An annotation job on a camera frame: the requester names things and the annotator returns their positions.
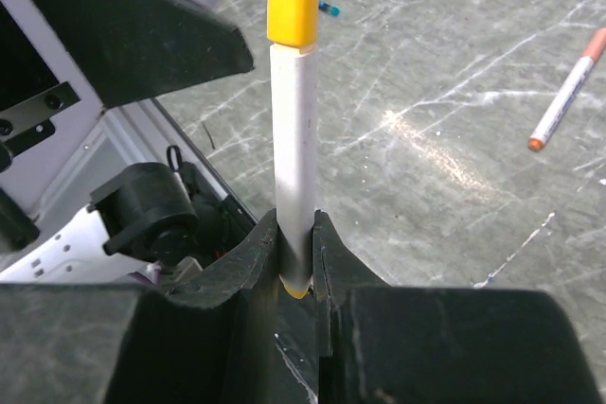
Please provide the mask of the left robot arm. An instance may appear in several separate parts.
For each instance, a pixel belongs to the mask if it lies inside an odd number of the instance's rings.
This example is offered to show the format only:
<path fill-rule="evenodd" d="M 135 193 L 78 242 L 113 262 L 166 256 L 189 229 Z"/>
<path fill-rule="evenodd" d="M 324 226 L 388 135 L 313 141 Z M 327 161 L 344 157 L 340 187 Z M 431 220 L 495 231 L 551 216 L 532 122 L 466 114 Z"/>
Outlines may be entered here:
<path fill-rule="evenodd" d="M 250 72 L 218 0 L 1 0 L 1 279 L 173 282 L 255 219 L 160 105 Z"/>

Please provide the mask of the white marker orange tip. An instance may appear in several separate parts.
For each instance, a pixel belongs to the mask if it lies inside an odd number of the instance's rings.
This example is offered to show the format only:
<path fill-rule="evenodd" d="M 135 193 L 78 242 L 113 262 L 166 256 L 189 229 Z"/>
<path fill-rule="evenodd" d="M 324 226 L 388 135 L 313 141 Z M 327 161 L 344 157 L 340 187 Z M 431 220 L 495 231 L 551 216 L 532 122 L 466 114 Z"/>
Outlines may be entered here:
<path fill-rule="evenodd" d="M 605 28 L 603 27 L 596 31 L 585 47 L 581 57 L 573 66 L 533 133 L 529 136 L 526 144 L 529 150 L 539 152 L 548 143 L 604 50 Z"/>

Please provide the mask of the blue pen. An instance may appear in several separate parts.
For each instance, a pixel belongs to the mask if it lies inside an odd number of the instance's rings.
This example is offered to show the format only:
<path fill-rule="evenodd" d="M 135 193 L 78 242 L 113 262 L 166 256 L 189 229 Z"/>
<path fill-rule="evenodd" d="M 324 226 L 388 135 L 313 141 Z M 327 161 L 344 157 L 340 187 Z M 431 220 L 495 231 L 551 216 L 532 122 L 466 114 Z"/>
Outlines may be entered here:
<path fill-rule="evenodd" d="M 318 8 L 325 12 L 326 14 L 332 16 L 332 17 L 337 17 L 340 14 L 340 9 L 335 7 L 332 4 L 329 4 L 325 1 L 319 1 L 318 2 Z"/>

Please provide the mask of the white marker yellow tip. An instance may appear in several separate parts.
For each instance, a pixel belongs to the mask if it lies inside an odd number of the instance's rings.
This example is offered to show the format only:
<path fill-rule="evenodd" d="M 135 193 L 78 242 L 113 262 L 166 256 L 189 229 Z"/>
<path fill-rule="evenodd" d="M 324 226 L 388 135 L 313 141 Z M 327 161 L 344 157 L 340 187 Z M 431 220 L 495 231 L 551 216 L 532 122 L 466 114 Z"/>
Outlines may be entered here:
<path fill-rule="evenodd" d="M 306 295 L 312 281 L 318 67 L 315 45 L 270 46 L 280 279 L 296 299 Z"/>

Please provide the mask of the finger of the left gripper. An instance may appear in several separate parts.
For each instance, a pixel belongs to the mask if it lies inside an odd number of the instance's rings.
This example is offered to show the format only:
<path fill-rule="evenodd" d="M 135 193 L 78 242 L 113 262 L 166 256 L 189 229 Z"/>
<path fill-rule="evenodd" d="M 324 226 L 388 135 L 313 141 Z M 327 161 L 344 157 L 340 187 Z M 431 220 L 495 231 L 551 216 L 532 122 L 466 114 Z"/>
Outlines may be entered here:
<path fill-rule="evenodd" d="M 239 28 L 193 0 L 32 0 L 103 105 L 248 73 Z"/>

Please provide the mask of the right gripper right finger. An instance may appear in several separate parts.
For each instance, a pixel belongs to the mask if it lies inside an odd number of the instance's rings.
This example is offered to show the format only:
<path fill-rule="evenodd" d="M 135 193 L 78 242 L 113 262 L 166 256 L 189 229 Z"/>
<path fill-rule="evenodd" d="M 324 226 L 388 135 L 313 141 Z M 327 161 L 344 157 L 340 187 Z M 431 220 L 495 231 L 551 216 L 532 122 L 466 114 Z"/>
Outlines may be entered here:
<path fill-rule="evenodd" d="M 536 290 L 396 287 L 317 212 L 322 403 L 598 403 L 563 308 Z"/>

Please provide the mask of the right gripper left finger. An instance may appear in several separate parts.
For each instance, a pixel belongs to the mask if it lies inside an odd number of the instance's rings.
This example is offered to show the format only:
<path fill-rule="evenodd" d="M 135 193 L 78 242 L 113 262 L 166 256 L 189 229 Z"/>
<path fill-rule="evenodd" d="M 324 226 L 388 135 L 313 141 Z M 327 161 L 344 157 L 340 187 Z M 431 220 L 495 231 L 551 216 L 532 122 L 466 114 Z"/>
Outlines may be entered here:
<path fill-rule="evenodd" d="M 120 277 L 99 213 L 81 209 L 1 274 L 5 403 L 267 403 L 276 214 L 166 295 Z"/>

